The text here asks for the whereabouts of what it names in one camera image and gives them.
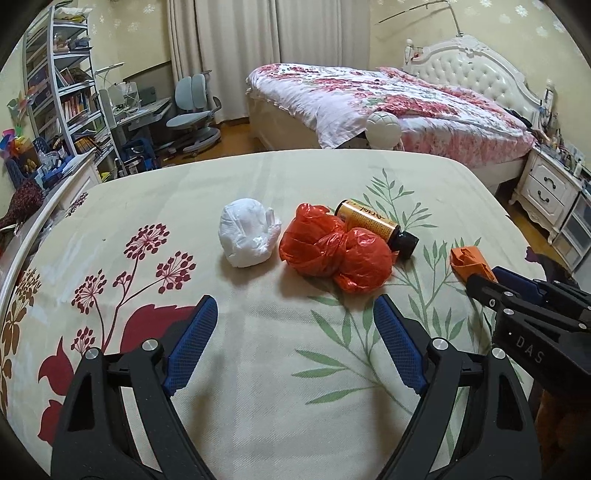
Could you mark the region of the red-orange knotted plastic bag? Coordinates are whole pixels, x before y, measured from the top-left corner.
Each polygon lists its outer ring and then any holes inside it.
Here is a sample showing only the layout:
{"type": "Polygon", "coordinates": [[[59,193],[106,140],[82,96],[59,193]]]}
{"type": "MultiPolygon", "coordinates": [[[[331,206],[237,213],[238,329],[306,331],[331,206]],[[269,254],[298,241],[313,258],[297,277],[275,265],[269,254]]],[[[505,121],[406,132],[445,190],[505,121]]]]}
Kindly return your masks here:
{"type": "Polygon", "coordinates": [[[298,274],[329,278],[349,294],[371,293],[391,277],[398,254],[376,233],[322,205],[302,203],[280,239],[280,259],[298,274]]]}

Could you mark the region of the plastic drawer unit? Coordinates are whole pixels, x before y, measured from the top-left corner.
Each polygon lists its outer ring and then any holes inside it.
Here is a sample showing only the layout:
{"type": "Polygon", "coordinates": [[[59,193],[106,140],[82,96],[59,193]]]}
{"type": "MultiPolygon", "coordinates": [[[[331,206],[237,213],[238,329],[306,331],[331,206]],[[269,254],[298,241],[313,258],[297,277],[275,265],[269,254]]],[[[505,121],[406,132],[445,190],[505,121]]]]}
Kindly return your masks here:
{"type": "Polygon", "coordinates": [[[578,194],[572,209],[552,245],[571,272],[575,272],[590,253],[590,195],[578,194]]]}

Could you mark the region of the beige curtains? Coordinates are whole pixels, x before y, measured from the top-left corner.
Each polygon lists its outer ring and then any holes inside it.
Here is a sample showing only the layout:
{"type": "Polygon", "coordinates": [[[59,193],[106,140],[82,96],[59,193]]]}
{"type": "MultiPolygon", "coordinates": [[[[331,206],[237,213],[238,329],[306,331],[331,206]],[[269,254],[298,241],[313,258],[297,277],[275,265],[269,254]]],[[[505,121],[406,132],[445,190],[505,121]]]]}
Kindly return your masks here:
{"type": "Polygon", "coordinates": [[[211,71],[217,122],[249,116],[245,79],[259,66],[369,67],[369,1],[169,1],[167,18],[173,76],[211,71]]]}

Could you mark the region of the white tufted headboard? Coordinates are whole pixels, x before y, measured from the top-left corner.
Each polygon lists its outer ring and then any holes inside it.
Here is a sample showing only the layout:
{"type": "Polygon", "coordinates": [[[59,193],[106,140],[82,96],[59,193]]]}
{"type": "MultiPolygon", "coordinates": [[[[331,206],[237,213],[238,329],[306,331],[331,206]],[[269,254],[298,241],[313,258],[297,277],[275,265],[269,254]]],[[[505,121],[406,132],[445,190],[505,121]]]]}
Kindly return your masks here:
{"type": "Polygon", "coordinates": [[[517,112],[535,127],[540,123],[542,100],[530,90],[525,75],[471,35],[424,47],[408,39],[403,70],[432,84],[472,90],[517,112]]]}

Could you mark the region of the white bookshelf with books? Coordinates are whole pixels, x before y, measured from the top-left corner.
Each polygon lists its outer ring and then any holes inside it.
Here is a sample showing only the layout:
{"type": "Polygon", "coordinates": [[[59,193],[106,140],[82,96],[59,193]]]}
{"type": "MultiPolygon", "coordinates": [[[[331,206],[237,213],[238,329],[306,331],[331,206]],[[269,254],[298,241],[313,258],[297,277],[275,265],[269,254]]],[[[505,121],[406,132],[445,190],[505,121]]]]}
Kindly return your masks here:
{"type": "Polygon", "coordinates": [[[95,78],[90,13],[61,1],[39,14],[23,36],[23,81],[35,136],[67,156],[92,154],[106,182],[121,163],[95,78]]]}

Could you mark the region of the white nightstand with drawers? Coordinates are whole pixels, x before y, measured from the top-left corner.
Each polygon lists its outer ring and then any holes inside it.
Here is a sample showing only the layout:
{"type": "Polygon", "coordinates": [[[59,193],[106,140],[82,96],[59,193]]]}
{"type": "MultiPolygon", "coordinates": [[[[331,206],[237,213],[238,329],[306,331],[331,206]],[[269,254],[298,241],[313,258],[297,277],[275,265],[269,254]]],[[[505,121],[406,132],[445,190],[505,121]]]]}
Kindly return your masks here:
{"type": "Polygon", "coordinates": [[[518,202],[529,219],[548,232],[552,244],[582,187],[559,161],[534,145],[509,204],[518,202]]]}

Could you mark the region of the dark red feather duster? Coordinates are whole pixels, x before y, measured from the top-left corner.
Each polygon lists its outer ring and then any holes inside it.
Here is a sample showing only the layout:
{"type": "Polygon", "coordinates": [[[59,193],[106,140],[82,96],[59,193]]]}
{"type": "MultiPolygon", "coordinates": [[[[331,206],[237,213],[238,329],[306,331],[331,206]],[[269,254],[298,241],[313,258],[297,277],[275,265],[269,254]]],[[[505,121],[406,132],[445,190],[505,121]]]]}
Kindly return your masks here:
{"type": "Polygon", "coordinates": [[[42,205],[44,195],[35,180],[26,180],[11,198],[7,213],[1,218],[0,228],[26,222],[42,205]]]}

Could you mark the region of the yellow bottle black cap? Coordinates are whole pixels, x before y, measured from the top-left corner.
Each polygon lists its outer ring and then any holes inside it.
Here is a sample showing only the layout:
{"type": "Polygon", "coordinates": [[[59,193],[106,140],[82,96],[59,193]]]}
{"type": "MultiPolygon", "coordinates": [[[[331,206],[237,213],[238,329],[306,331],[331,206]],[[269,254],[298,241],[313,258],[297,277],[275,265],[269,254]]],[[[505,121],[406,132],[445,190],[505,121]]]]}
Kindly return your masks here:
{"type": "Polygon", "coordinates": [[[335,216],[339,217],[348,229],[365,228],[380,236],[403,261],[412,257],[419,243],[419,239],[414,234],[403,230],[398,223],[352,199],[339,203],[335,209],[335,216]]]}

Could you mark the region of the pink floral quilt bed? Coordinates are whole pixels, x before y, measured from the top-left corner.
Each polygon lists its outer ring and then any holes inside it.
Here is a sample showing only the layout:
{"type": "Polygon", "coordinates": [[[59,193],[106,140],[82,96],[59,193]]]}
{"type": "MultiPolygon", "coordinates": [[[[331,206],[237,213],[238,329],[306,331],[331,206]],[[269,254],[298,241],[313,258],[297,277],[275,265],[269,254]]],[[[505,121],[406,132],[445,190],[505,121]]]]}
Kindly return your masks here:
{"type": "Polygon", "coordinates": [[[457,86],[441,86],[397,68],[273,63],[246,79],[252,108],[273,107],[290,121],[281,149],[337,149],[365,135],[370,114],[394,115],[401,150],[456,160],[467,167],[514,161],[535,139],[496,102],[457,86]]]}

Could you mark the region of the grey-blue desk chair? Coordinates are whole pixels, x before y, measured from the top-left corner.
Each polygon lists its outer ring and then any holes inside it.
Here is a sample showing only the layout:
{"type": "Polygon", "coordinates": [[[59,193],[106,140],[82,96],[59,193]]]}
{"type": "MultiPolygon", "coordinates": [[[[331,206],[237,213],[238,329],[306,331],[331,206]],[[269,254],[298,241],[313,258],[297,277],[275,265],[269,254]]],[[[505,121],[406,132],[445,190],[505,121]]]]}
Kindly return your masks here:
{"type": "Polygon", "coordinates": [[[221,110],[221,101],[211,94],[209,79],[211,70],[205,70],[177,82],[174,102],[181,113],[169,119],[166,127],[184,135],[163,146],[166,154],[196,156],[221,139],[221,130],[212,126],[215,113],[221,110]]]}

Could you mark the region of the floral sheet on near bed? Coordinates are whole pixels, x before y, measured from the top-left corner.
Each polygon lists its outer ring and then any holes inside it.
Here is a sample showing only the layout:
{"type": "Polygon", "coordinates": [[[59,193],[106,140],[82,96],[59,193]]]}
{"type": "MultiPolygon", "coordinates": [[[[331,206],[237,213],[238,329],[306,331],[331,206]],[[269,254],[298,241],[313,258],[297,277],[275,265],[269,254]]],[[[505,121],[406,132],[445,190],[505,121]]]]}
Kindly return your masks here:
{"type": "Polygon", "coordinates": [[[304,278],[277,256],[232,267],[217,232],[224,206],[240,198],[283,223],[301,204],[345,199],[401,223],[419,243],[384,291],[460,350],[487,352],[494,318],[465,295],[452,248],[475,245],[492,266],[543,276],[495,197],[440,157],[267,152],[96,186],[59,213],[3,311],[1,411],[41,468],[84,352],[132,349],[204,295],[218,322],[172,401],[216,477],[373,479],[384,468],[418,398],[374,325],[374,296],[304,278]]]}

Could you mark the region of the grey study desk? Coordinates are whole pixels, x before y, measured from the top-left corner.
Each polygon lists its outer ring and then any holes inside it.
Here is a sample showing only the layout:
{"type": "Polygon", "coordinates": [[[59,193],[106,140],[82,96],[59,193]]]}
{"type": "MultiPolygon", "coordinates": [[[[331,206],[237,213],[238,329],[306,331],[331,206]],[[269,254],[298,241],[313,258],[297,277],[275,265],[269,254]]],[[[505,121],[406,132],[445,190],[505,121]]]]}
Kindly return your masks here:
{"type": "Polygon", "coordinates": [[[139,107],[134,112],[124,110],[115,118],[115,128],[113,129],[113,132],[115,132],[116,136],[120,138],[120,142],[123,142],[125,138],[125,129],[133,131],[160,121],[171,108],[171,105],[171,98],[166,97],[147,106],[139,107]]]}

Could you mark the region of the white crumpled plastic bag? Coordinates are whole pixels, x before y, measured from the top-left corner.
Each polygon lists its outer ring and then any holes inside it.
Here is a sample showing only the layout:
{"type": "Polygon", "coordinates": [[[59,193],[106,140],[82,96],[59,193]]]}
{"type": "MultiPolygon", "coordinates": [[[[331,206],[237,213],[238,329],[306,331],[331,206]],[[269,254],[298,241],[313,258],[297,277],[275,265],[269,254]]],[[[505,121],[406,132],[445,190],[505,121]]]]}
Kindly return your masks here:
{"type": "Polygon", "coordinates": [[[280,232],[281,222],[273,209],[256,199],[238,199],[222,209],[218,239],[232,267],[249,268],[269,260],[280,232]]]}

